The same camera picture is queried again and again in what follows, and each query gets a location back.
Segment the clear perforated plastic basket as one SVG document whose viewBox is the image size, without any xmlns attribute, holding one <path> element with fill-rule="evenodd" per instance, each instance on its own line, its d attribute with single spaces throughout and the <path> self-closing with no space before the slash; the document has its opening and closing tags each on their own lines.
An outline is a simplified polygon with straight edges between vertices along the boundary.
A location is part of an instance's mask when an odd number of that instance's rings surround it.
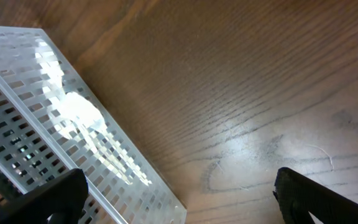
<svg viewBox="0 0 358 224">
<path fill-rule="evenodd" d="M 42 29 L 0 26 L 0 171 L 22 193 L 81 169 L 80 223 L 184 223 L 186 208 Z"/>
</svg>

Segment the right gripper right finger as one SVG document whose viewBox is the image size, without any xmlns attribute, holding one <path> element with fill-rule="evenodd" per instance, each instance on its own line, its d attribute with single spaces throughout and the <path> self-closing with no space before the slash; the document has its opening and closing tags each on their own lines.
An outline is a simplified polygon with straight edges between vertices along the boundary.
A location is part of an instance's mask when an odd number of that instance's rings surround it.
<svg viewBox="0 0 358 224">
<path fill-rule="evenodd" d="M 358 204 L 282 167 L 275 179 L 275 196 L 285 223 L 358 223 Z"/>
</svg>

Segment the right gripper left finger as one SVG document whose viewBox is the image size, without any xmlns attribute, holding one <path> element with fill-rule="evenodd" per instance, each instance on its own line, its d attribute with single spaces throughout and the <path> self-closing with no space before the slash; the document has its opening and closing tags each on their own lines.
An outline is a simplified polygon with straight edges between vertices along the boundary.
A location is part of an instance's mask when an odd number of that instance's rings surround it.
<svg viewBox="0 0 358 224">
<path fill-rule="evenodd" d="M 88 197 L 81 169 L 67 173 L 0 207 L 0 224 L 78 223 Z"/>
</svg>

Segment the white plastic spoon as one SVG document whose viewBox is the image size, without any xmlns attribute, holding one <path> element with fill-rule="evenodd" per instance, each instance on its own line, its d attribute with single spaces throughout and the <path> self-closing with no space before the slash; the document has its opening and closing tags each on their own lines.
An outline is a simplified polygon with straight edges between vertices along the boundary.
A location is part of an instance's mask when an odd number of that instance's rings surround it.
<svg viewBox="0 0 358 224">
<path fill-rule="evenodd" d="M 117 138 L 101 107 L 57 51 L 37 38 L 34 55 L 40 76 L 27 106 L 93 185 L 153 185 L 143 162 Z"/>
</svg>

